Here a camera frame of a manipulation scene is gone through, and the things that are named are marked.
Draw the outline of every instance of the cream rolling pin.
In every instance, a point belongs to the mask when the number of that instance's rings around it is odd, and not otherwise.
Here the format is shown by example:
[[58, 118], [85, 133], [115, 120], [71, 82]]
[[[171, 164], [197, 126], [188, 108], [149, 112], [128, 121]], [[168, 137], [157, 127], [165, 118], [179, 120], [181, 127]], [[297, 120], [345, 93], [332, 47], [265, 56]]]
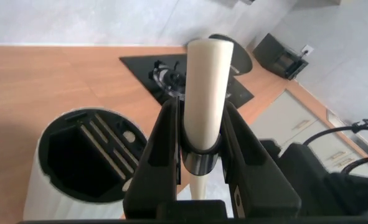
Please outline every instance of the cream rolling pin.
[[[233, 43], [216, 39], [194, 40], [187, 46], [184, 130], [198, 151], [212, 148], [219, 137], [233, 49]], [[187, 169], [193, 168], [189, 170], [193, 200], [205, 199], [207, 174], [194, 172], [202, 170], [201, 157], [192, 156], [185, 164]]]

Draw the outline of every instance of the white cabinet drawer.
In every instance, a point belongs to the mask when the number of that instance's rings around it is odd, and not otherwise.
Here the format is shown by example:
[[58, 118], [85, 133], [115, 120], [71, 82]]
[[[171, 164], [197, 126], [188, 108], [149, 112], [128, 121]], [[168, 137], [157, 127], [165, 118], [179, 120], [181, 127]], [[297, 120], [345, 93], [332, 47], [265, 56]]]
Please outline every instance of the white cabinet drawer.
[[[330, 172], [341, 172], [343, 168], [345, 168], [345, 166], [362, 158], [363, 158], [362, 156], [358, 155], [358, 153], [355, 152], [331, 164], [326, 169]], [[350, 172], [350, 174], [368, 177], [368, 164], [363, 164], [359, 167], [356, 167]]]
[[250, 125], [250, 128], [258, 139], [273, 138], [281, 146], [314, 121], [316, 121], [314, 114], [285, 91]]
[[[321, 121], [315, 121], [304, 131], [284, 143], [284, 150], [286, 150], [286, 148], [293, 142], [302, 144], [314, 134], [327, 129], [329, 128], [324, 123]], [[336, 133], [327, 134], [315, 139], [309, 144], [309, 147], [325, 167], [329, 167], [335, 162], [340, 161], [342, 158], [353, 153], [352, 148], [337, 136]]]

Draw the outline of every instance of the white cylinder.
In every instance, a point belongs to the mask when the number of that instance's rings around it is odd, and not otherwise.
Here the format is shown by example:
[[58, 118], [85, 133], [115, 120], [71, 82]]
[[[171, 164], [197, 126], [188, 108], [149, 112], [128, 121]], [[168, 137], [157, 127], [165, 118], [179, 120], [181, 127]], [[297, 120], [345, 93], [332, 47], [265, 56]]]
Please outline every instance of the white cylinder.
[[[234, 44], [201, 39], [187, 46], [184, 129], [189, 142], [210, 149], [219, 136]], [[204, 199], [207, 175], [191, 177], [192, 199]]]
[[[118, 116], [122, 116], [114, 111], [105, 110], [103, 108], [81, 109], [103, 110], [114, 113]], [[45, 130], [37, 143], [34, 154], [23, 220], [119, 219], [122, 214], [124, 214], [122, 199], [104, 203], [86, 202], [71, 197], [52, 184], [49, 176], [41, 167], [39, 157], [40, 142], [44, 133]]]

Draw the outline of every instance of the black stovetop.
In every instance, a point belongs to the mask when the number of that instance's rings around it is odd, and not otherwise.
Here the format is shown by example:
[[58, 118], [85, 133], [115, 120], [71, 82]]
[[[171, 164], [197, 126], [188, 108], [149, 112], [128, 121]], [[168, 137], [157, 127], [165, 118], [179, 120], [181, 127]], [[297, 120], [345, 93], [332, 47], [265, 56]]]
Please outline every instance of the black stovetop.
[[[154, 63], [159, 60], [173, 68], [178, 61], [179, 64], [176, 70], [181, 73], [186, 72], [186, 54], [121, 57], [120, 60], [128, 67], [150, 94], [153, 95], [160, 105], [172, 98], [172, 96], [167, 94], [165, 90], [149, 77], [149, 73], [154, 69]], [[241, 107], [254, 97], [234, 77], [230, 77], [227, 93], [229, 95], [228, 100], [233, 103], [236, 108]]]

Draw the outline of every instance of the wall backsplash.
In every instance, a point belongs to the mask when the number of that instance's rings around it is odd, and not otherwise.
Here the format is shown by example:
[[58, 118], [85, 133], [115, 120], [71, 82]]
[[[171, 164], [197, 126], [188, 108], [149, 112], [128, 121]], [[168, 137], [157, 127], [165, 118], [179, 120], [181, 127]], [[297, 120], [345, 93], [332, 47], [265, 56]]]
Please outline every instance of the wall backsplash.
[[297, 0], [0, 1], [0, 44], [183, 45], [214, 32], [259, 42]]
[[297, 77], [308, 91], [343, 120], [368, 118], [368, 1], [300, 0], [271, 33], [297, 52], [315, 48]]

